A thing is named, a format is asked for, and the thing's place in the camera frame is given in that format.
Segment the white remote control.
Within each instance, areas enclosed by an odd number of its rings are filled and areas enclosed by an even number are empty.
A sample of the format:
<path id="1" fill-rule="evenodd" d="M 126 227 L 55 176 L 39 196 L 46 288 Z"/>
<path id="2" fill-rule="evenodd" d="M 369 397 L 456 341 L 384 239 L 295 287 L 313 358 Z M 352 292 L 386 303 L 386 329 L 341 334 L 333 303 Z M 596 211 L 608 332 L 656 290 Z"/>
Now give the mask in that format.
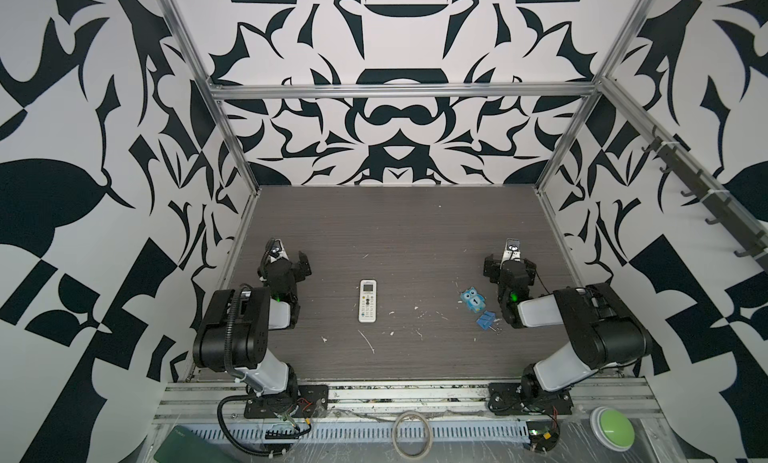
<path id="1" fill-rule="evenodd" d="M 375 323 L 377 320 L 377 282 L 361 280 L 359 285 L 358 321 L 362 324 Z"/>

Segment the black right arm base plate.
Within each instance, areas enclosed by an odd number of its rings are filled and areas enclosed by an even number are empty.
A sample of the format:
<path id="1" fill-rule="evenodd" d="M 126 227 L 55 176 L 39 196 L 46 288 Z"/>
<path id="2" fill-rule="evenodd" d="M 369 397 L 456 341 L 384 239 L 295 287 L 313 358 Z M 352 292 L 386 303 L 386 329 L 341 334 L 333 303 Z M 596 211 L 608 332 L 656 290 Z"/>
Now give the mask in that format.
<path id="1" fill-rule="evenodd" d="M 565 390 L 547 392 L 527 383 L 490 383 L 488 410 L 496 416 L 571 415 L 573 400 Z"/>

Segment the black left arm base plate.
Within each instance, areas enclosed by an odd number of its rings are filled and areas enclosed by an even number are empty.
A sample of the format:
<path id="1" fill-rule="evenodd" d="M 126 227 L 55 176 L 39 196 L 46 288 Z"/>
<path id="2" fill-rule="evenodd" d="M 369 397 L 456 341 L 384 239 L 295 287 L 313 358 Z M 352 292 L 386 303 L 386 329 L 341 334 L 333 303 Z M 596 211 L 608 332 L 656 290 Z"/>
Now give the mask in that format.
<path id="1" fill-rule="evenodd" d="M 311 418 L 315 413 L 326 409 L 329 397 L 327 385 L 289 386 L 278 394 L 248 394 L 244 417 L 246 419 L 266 419 L 279 415 L 299 418 Z"/>

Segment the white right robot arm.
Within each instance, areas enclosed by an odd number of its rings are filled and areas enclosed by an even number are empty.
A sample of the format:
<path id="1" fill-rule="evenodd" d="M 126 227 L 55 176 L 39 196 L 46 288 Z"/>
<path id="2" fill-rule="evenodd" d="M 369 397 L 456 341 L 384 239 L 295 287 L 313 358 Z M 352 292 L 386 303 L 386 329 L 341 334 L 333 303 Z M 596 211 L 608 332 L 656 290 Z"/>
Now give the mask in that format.
<path id="1" fill-rule="evenodd" d="M 608 283 L 566 287 L 533 298 L 536 265 L 520 258 L 487 256 L 483 275 L 497 286 L 502 317 L 515 329 L 561 326 L 568 342 L 529 365 L 519 400 L 555 396 L 605 368 L 632 365 L 648 356 L 652 338 Z"/>

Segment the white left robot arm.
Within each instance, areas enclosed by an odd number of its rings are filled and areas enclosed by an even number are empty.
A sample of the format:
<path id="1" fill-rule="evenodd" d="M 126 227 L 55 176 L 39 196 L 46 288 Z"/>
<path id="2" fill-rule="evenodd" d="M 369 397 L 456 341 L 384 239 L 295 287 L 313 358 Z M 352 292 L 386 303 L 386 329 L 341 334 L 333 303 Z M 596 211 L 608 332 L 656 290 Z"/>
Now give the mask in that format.
<path id="1" fill-rule="evenodd" d="M 311 274 L 306 254 L 293 262 L 282 240 L 270 239 L 257 268 L 259 287 L 245 284 L 212 296 L 193 343 L 195 366 L 225 373 L 258 397 L 296 400 L 295 371 L 268 349 L 268 336 L 296 326 L 298 284 Z"/>

